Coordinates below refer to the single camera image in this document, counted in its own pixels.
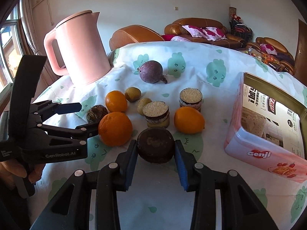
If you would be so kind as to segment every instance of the blue gripper pad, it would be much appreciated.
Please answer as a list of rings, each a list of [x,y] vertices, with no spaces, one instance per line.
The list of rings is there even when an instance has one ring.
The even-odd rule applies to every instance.
[[[134,144],[134,147],[131,153],[131,157],[130,157],[130,160],[129,160],[129,163],[126,169],[126,182],[125,182],[126,190],[128,190],[128,188],[130,187],[132,183],[132,178],[133,178],[137,159],[138,159],[138,152],[137,152],[136,144]]]
[[[59,104],[54,110],[55,113],[62,115],[67,113],[77,113],[82,109],[80,103]]]
[[[188,171],[185,167],[185,163],[182,159],[178,144],[175,144],[175,162],[178,170],[179,180],[181,186],[187,191],[188,189]]]

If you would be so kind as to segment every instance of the pink box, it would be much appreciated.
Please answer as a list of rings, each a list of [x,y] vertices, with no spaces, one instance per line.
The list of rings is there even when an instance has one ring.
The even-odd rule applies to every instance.
[[[241,125],[243,86],[249,85],[270,98],[282,103],[300,117],[306,158],[307,109],[295,98],[278,87],[250,73],[243,73],[224,144],[225,152],[243,162],[296,182],[307,180],[307,161],[296,154],[259,136],[251,134]]]

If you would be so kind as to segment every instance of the tablecloth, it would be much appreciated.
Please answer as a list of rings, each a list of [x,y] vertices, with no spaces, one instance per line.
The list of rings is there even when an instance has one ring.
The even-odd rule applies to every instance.
[[[307,105],[307,88],[288,73],[277,73],[252,56],[235,50],[207,44],[186,42],[151,42],[129,44],[117,49],[110,57],[114,67],[98,81],[77,86],[69,76],[63,76],[48,87],[36,100],[80,102],[78,113],[54,115],[45,124],[75,128],[86,123],[86,112],[96,104],[104,105],[108,92],[125,92],[137,87],[142,97],[161,100],[169,105],[171,123],[167,128],[180,139],[185,150],[194,154],[198,162],[221,172],[237,170],[266,207],[280,230],[289,230],[305,207],[306,183],[300,184],[266,172],[228,156],[223,148],[239,77],[252,73],[280,87]],[[148,60],[163,66],[168,84],[144,83],[136,69]],[[179,108],[182,89],[198,88],[203,94],[201,113],[206,120],[202,133],[187,135],[177,132],[173,116]],[[128,103],[126,114],[133,124],[132,139],[147,128],[144,117],[137,113],[137,103]],[[88,140],[86,159],[47,164],[42,179],[36,183],[36,193],[29,199],[32,222],[48,201],[77,169],[86,172],[101,169],[115,161],[129,143],[120,147],[104,145],[98,136]],[[151,164],[138,157],[132,185],[128,192],[118,192],[120,224],[123,230],[167,229],[186,230],[191,224],[194,192],[186,193],[180,186],[174,160],[166,164]],[[220,212],[217,211],[217,229]],[[90,209],[90,229],[94,229],[95,191]]]

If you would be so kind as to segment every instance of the kettle lid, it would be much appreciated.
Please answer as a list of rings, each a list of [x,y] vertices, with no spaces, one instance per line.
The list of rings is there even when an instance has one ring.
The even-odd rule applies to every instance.
[[[71,20],[71,19],[73,19],[73,18],[75,18],[75,17],[77,17],[77,16],[81,16],[81,15],[84,15],[84,14],[90,14],[90,13],[93,13],[93,11],[91,11],[91,10],[84,10],[84,11],[80,11],[80,12],[78,12],[78,13],[75,13],[75,14],[73,14],[73,15],[71,15],[71,16],[66,17],[64,20],[61,20],[61,21],[56,25],[55,28],[59,27],[59,26],[62,25],[64,22],[69,21],[69,20]]]

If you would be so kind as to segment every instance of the kettle handle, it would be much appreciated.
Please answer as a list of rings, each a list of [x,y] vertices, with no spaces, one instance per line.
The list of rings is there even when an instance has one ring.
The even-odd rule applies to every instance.
[[[56,40],[56,31],[55,29],[51,30],[49,33],[46,34],[44,39],[44,47],[46,50],[46,54],[51,65],[53,72],[59,76],[69,74],[67,68],[60,68],[59,64],[56,60],[56,56],[54,54],[54,50],[52,47],[52,42]]]

